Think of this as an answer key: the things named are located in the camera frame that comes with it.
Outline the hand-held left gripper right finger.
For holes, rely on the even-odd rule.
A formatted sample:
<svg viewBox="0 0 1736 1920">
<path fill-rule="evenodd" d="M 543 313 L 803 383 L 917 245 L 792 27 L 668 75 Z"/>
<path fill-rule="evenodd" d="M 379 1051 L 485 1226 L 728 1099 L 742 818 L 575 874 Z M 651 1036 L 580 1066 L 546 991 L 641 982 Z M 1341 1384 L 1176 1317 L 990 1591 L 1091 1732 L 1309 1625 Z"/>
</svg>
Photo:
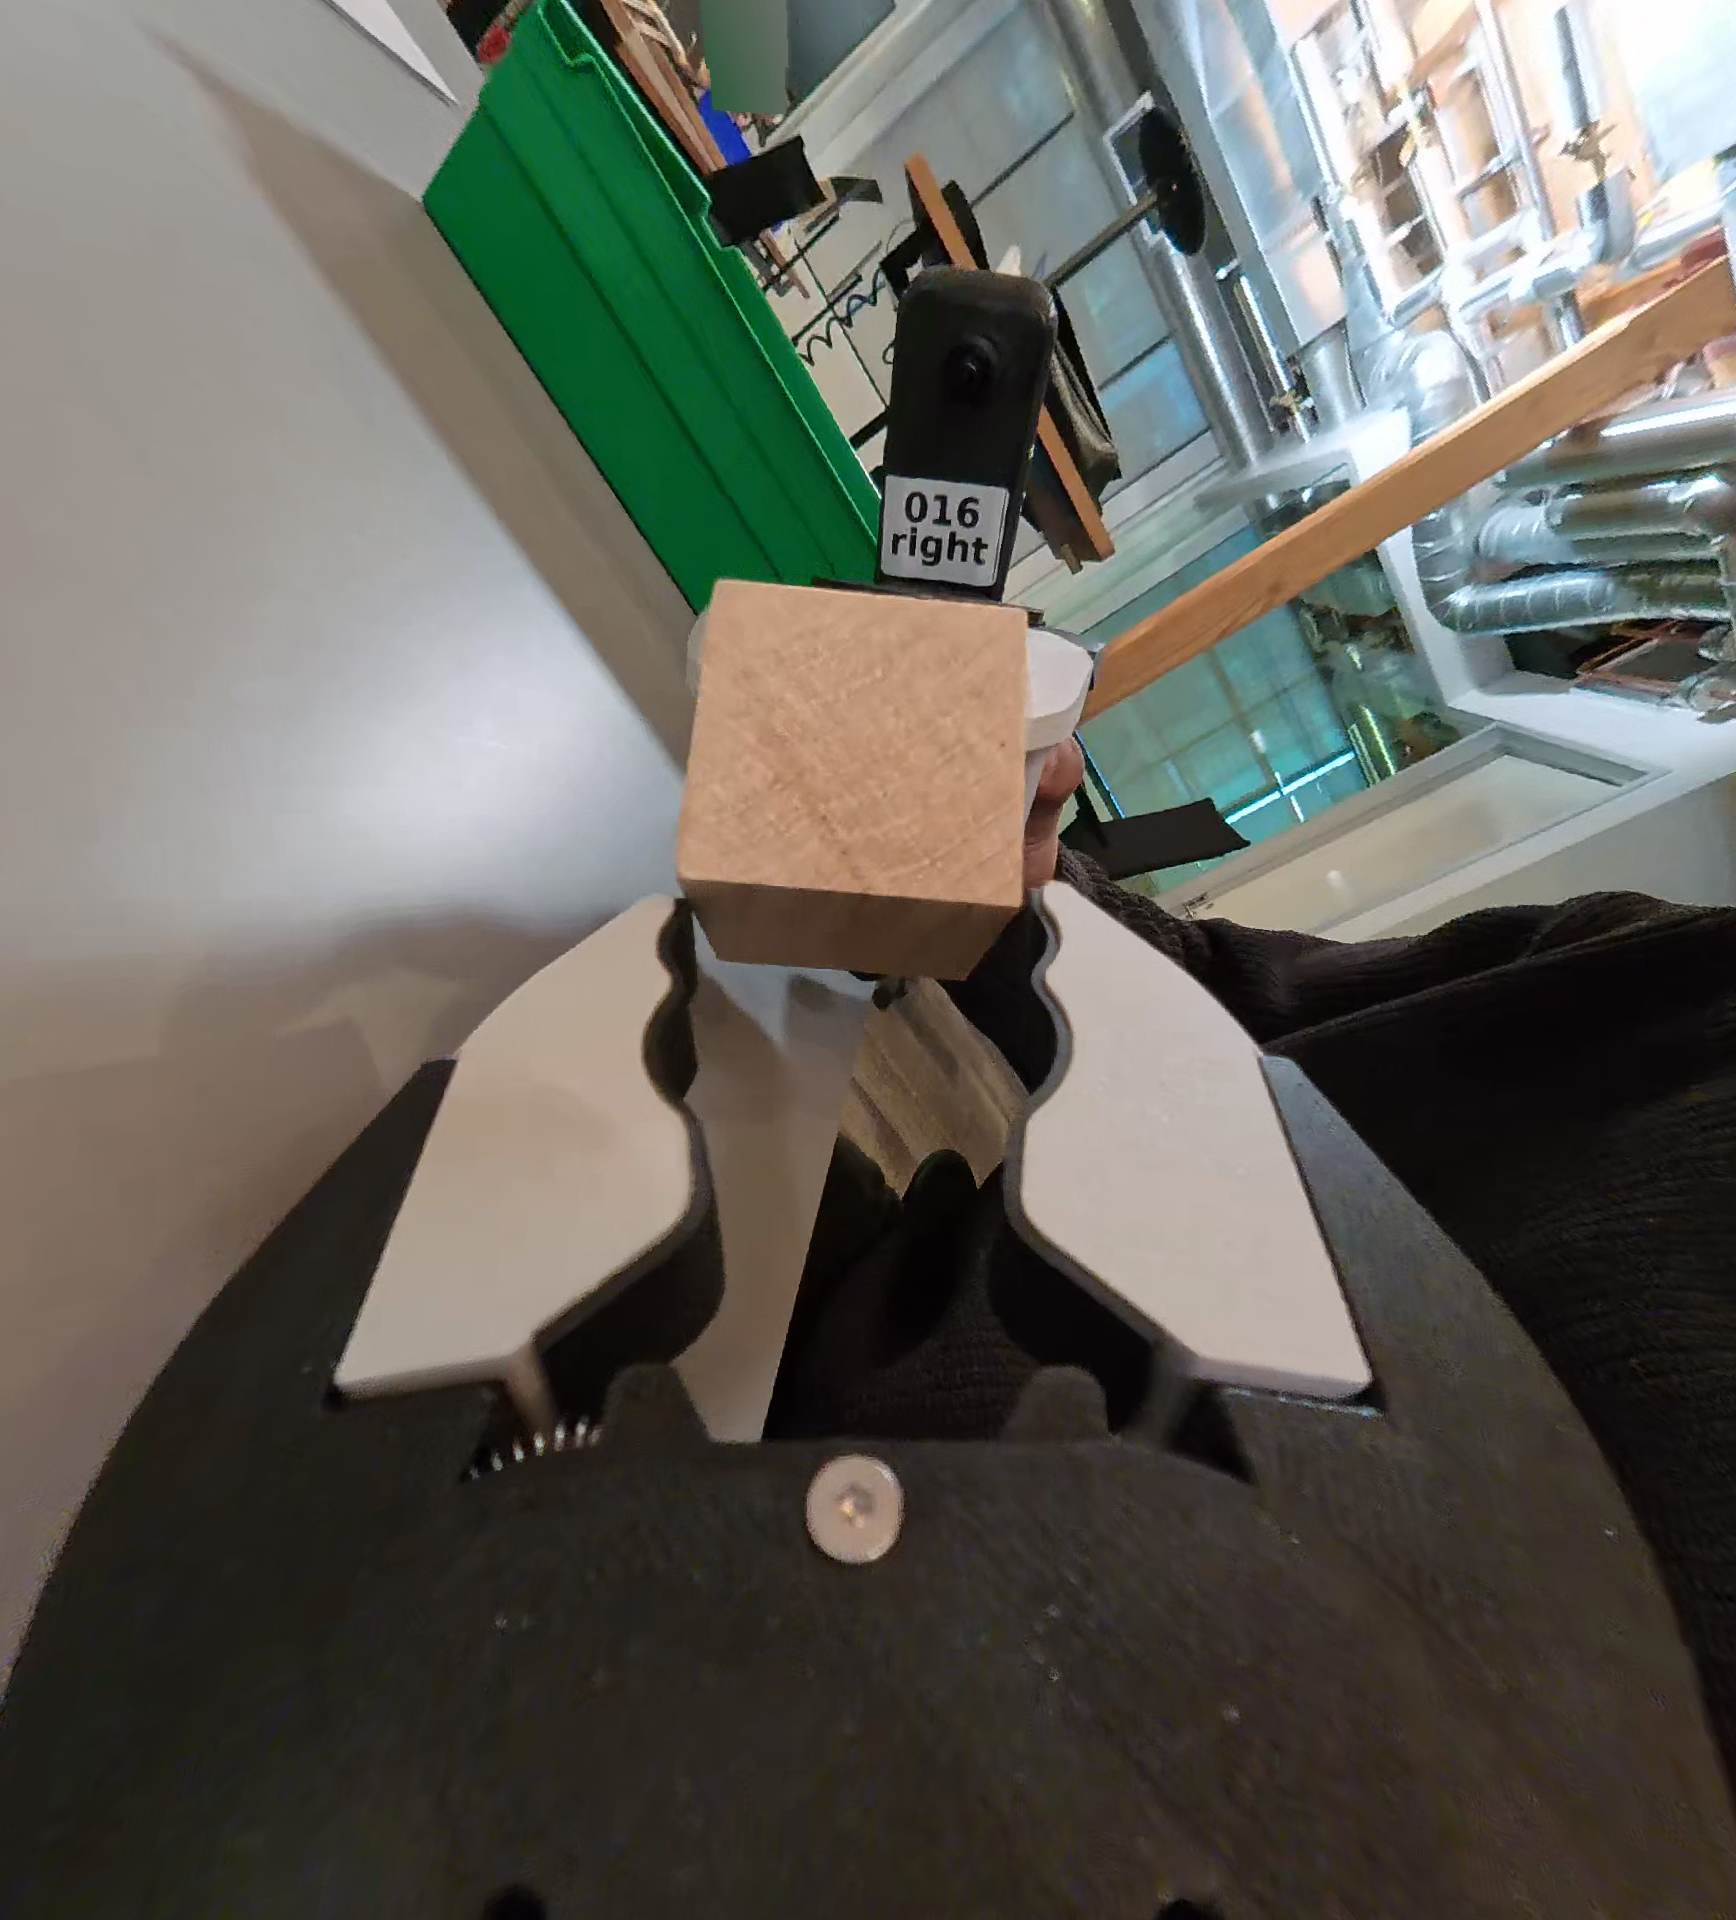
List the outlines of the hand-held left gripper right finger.
<svg viewBox="0 0 1736 1920">
<path fill-rule="evenodd" d="M 1070 881 L 1033 911 L 1054 1057 L 1005 1163 L 1015 1234 L 1189 1379 L 1364 1396 L 1374 1367 L 1260 1045 Z"/>
</svg>

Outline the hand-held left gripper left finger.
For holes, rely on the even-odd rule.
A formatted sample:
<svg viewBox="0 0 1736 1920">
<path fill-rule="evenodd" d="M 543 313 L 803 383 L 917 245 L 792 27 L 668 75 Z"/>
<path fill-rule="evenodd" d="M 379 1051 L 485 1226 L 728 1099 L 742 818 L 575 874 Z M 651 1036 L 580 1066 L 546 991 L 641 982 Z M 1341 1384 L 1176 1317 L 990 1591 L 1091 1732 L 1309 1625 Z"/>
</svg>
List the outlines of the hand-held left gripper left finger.
<svg viewBox="0 0 1736 1920">
<path fill-rule="evenodd" d="M 566 1421 L 548 1345 L 710 1212 L 688 906 L 648 896 L 527 976 L 456 1049 L 347 1343 L 350 1401 L 493 1384 Z"/>
</svg>

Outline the large wooden cube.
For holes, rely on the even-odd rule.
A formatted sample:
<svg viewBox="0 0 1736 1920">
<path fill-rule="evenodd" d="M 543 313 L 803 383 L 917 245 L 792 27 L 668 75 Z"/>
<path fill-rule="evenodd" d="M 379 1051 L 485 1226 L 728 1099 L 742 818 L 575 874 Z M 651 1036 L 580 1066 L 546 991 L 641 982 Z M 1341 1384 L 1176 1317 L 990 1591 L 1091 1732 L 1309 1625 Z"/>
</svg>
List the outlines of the large wooden cube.
<svg viewBox="0 0 1736 1920">
<path fill-rule="evenodd" d="M 965 977 L 1019 911 L 1025 611 L 721 579 L 674 866 L 725 963 Z"/>
</svg>

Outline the green plastic bin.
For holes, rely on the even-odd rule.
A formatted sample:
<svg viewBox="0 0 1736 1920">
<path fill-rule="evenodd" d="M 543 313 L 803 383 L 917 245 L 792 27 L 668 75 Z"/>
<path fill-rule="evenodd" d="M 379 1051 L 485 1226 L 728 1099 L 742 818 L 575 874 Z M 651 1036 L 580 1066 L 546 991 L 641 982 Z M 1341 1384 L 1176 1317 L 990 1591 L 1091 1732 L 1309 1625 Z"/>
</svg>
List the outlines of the green plastic bin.
<svg viewBox="0 0 1736 1920">
<path fill-rule="evenodd" d="M 571 4 L 519 16 L 421 204 L 690 607 L 873 577 L 880 491 Z"/>
</svg>

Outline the person's right forearm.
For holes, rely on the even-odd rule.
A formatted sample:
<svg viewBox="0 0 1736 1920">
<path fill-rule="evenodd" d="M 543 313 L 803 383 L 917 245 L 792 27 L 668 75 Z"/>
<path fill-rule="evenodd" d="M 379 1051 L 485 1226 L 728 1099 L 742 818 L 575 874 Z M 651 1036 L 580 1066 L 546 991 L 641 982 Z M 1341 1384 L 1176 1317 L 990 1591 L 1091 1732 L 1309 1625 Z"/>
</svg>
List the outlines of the person's right forearm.
<svg viewBox="0 0 1736 1920">
<path fill-rule="evenodd" d="M 1301 1070 L 1396 1170 L 1504 1166 L 1668 1113 L 1736 1141 L 1736 907 L 1638 891 L 1348 942 L 1176 917 L 1078 853 L 1057 879 Z"/>
</svg>

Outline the person's right hand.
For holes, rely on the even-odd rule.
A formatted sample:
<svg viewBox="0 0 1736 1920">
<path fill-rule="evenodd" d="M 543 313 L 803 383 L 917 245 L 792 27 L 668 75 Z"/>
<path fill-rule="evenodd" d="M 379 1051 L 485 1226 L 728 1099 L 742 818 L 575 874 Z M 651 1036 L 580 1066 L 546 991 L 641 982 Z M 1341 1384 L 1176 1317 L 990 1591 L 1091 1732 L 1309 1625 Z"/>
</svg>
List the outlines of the person's right hand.
<svg viewBox="0 0 1736 1920">
<path fill-rule="evenodd" d="M 1061 818 L 1083 777 L 1085 757 L 1072 734 L 1052 744 L 1038 759 L 1024 814 L 1024 891 L 1030 896 L 1056 876 Z"/>
</svg>

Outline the dark grey bag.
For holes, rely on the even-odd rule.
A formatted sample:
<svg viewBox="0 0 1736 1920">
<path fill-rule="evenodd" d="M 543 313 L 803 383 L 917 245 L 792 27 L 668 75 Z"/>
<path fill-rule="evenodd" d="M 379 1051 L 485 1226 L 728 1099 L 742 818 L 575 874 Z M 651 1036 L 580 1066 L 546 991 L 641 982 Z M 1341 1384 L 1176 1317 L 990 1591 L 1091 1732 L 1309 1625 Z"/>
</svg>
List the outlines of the dark grey bag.
<svg viewBox="0 0 1736 1920">
<path fill-rule="evenodd" d="M 1054 301 L 1054 348 L 1043 407 L 1061 435 L 1078 477 L 1100 501 L 1105 488 L 1122 476 L 1122 464 L 1072 320 L 1059 300 Z"/>
</svg>

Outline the wooden table black legs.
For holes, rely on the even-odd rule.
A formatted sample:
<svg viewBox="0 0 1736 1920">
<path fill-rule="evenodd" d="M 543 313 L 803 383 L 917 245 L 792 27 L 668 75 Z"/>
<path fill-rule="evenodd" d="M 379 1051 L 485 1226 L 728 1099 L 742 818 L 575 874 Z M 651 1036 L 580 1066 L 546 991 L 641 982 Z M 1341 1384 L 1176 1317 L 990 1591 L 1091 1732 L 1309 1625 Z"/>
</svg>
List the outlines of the wooden table black legs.
<svg viewBox="0 0 1736 1920">
<path fill-rule="evenodd" d="M 956 181 L 939 179 L 924 154 L 905 156 L 902 172 L 913 229 L 908 243 L 889 252 L 882 262 L 889 283 L 896 286 L 897 300 L 902 300 L 911 276 L 931 267 L 959 267 L 1030 278 L 1050 291 L 1054 304 L 1059 301 L 1043 282 L 1024 271 L 992 265 L 965 194 Z M 1072 569 L 1108 560 L 1114 554 L 1114 540 L 1105 531 L 1100 500 L 1091 498 L 1080 477 L 1045 407 L 1030 453 L 1021 519 Z"/>
</svg>

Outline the black round fan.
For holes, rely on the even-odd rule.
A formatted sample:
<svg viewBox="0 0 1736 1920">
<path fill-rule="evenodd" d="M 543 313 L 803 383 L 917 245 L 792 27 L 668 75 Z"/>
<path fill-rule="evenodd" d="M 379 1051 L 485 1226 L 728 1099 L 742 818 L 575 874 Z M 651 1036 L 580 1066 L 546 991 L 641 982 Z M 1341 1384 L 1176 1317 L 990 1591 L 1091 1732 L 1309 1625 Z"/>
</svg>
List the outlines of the black round fan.
<svg viewBox="0 0 1736 1920">
<path fill-rule="evenodd" d="M 1050 290 L 1080 276 L 1135 227 L 1153 227 L 1184 260 L 1198 257 L 1206 245 L 1207 196 L 1185 133 L 1167 107 L 1153 102 L 1133 107 L 1110 131 L 1110 156 L 1138 162 L 1133 199 L 1042 276 Z"/>
</svg>

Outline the wooden beam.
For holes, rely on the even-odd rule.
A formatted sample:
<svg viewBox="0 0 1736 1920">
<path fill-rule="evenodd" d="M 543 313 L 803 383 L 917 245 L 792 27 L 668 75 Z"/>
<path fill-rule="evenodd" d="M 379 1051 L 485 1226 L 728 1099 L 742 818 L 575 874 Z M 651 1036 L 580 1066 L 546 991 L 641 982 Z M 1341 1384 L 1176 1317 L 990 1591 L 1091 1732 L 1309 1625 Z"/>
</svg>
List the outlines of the wooden beam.
<svg viewBox="0 0 1736 1920">
<path fill-rule="evenodd" d="M 1733 332 L 1736 282 L 1719 256 L 1111 638 L 1080 717 L 1091 721 L 1142 694 L 1552 438 L 1607 417 L 1643 383 Z"/>
</svg>

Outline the long wooden table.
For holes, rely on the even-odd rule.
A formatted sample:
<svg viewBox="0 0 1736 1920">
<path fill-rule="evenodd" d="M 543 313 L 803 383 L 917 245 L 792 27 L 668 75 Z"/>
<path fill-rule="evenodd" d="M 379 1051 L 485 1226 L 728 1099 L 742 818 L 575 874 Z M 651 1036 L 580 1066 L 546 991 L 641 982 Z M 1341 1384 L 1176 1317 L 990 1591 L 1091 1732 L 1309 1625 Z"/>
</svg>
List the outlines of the long wooden table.
<svg viewBox="0 0 1736 1920">
<path fill-rule="evenodd" d="M 697 75 L 675 30 L 653 1 L 598 1 L 602 40 L 641 102 L 659 120 L 693 170 L 707 177 L 725 165 L 693 85 Z"/>
</svg>

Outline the person's black sweater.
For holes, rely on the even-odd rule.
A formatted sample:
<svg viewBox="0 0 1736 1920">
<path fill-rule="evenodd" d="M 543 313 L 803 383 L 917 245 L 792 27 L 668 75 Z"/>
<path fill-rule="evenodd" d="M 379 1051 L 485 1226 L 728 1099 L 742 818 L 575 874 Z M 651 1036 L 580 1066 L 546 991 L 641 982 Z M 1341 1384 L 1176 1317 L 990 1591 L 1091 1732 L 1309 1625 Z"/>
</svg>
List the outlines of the person's black sweater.
<svg viewBox="0 0 1736 1920">
<path fill-rule="evenodd" d="M 1505 1163 L 1396 1170 L 1359 1140 L 1591 1430 L 1671 1595 L 1736 1796 L 1736 1141 L 1671 1140 L 1668 1120 L 1643 1107 L 1606 1141 Z M 978 1189 L 959 1153 L 929 1153 L 897 1195 L 835 1146 L 764 1436 L 993 1437 L 1038 1366 L 1091 1372 L 1116 1423 L 1147 1372 L 1111 1315 L 1001 1251 L 998 1184 Z"/>
</svg>

